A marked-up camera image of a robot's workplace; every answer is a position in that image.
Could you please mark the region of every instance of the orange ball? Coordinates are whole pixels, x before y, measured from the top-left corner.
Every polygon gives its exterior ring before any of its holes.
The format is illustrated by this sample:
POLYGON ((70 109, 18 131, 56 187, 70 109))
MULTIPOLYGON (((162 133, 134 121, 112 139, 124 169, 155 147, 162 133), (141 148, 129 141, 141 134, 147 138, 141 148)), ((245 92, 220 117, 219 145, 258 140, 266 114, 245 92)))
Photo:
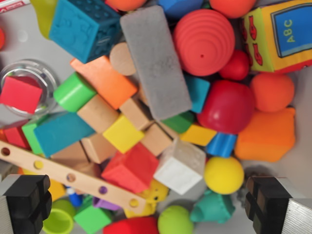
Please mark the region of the orange ball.
POLYGON ((120 11, 133 11, 141 7, 147 0, 107 0, 107 3, 120 11))
POLYGON ((247 14, 256 0, 210 0, 211 7, 229 19, 236 19, 247 14))
POLYGON ((263 112, 283 110, 294 96, 294 84, 287 75, 262 73, 253 78, 250 88, 256 108, 263 112))

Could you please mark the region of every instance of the yellow ball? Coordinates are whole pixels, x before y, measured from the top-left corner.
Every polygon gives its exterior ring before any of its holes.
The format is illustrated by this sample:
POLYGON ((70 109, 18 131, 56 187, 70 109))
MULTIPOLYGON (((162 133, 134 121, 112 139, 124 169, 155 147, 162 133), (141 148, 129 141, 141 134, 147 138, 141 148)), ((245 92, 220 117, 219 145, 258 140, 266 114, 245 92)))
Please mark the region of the yellow ball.
POLYGON ((232 194, 243 184, 244 169, 234 157, 213 157, 206 164, 204 178, 215 193, 232 194))

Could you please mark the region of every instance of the foam block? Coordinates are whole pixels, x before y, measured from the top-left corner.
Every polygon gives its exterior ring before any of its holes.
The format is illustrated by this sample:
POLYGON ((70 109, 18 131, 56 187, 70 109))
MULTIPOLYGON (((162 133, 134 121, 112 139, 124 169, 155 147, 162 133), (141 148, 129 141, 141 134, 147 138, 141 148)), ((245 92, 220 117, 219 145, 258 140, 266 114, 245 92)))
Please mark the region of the foam block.
POLYGON ((126 116, 120 115, 103 136, 120 152, 125 153, 144 138, 144 133, 138 131, 126 116))
POLYGON ((153 117, 162 120, 190 110, 190 95, 162 8, 136 11, 120 23, 153 117))
POLYGON ((6 77, 0 103, 33 114, 41 94, 42 89, 39 84, 30 77, 6 77))
POLYGON ((46 157, 94 133, 76 113, 68 112, 51 115, 34 132, 46 157))
POLYGON ((162 154, 154 178, 183 195, 203 178, 205 160, 201 149, 176 139, 162 154))
POLYGON ((140 193, 150 187, 158 160, 141 143, 127 153, 117 152, 102 173, 108 182, 140 193))
POLYGON ((137 88, 124 75, 115 71, 106 56, 87 64, 74 59, 71 66, 80 73, 114 109, 132 97, 137 88))
POLYGON ((172 140, 156 123, 154 123, 145 132, 145 137, 141 140, 141 143, 153 155, 158 156, 172 144, 172 140))
POLYGON ((26 150, 30 150, 28 141, 21 129, 22 126, 26 124, 27 122, 28 120, 21 120, 21 121, 12 123, 11 125, 8 125, 3 129, 4 135, 8 143, 19 146, 26 150))
POLYGON ((97 164, 101 164, 106 159, 112 157, 117 151, 102 134, 93 134, 85 137, 81 140, 81 143, 88 158, 97 164))
POLYGON ((96 94, 96 91, 75 72, 54 91, 53 96, 66 111, 77 112, 96 94))
POLYGON ((77 114, 97 133, 103 133, 119 116, 100 95, 94 96, 77 114))
POLYGON ((128 99, 120 110, 137 130, 145 130, 152 124, 151 114, 138 100, 128 99))

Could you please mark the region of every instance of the wooden block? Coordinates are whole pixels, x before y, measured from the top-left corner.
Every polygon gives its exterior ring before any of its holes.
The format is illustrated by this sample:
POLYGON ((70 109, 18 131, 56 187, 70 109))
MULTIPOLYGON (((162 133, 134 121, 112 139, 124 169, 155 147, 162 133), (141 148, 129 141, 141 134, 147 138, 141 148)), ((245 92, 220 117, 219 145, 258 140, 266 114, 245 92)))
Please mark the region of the wooden block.
POLYGON ((115 45, 109 55, 112 67, 120 74, 132 76, 137 72, 126 42, 115 45))
POLYGON ((119 113, 101 98, 100 95, 92 98, 77 114, 97 133, 103 133, 119 116, 119 113))
POLYGON ((3 141, 0 141, 0 159, 41 175, 49 175, 51 179, 55 179, 62 184, 118 204, 124 209, 136 213, 143 212, 145 207, 146 201, 140 196, 111 185, 102 179, 86 175, 49 159, 38 157, 27 150, 3 141))
POLYGON ((138 100, 128 99, 120 110, 137 130, 144 130, 152 124, 151 114, 138 100))
POLYGON ((65 149, 51 155, 54 162, 65 166, 78 169, 81 166, 89 164, 88 157, 80 143, 80 141, 66 147, 65 149))
POLYGON ((153 155, 158 156, 172 144, 172 140, 156 123, 154 123, 145 132, 145 137, 141 140, 141 143, 153 155))
POLYGON ((115 71, 106 56, 87 64, 76 58, 71 66, 80 73, 114 109, 118 109, 137 92, 137 87, 115 71))
POLYGON ((83 138, 81 143, 88 158, 97 164, 101 164, 112 157, 117 151, 102 134, 93 134, 90 137, 83 138))

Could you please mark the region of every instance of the natural wood block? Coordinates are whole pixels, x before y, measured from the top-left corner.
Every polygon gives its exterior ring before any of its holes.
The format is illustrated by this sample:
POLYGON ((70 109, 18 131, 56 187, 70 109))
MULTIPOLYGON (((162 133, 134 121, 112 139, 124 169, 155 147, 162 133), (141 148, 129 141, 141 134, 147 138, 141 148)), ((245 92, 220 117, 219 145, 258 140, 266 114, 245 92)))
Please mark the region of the natural wood block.
POLYGON ((151 114, 138 100, 128 99, 120 110, 137 130, 144 130, 152 123, 151 114))
POLYGON ((103 133, 119 116, 119 113, 101 98, 100 95, 92 98, 77 114, 97 133, 103 133))
POLYGON ((160 155, 172 142, 156 123, 149 127, 145 132, 145 137, 141 140, 141 143, 155 156, 160 155))
POLYGON ((102 135, 93 134, 81 140, 88 158, 97 164, 113 156, 117 149, 102 135))
POLYGON ((53 154, 51 159, 74 169, 89 164, 88 157, 79 141, 53 154))

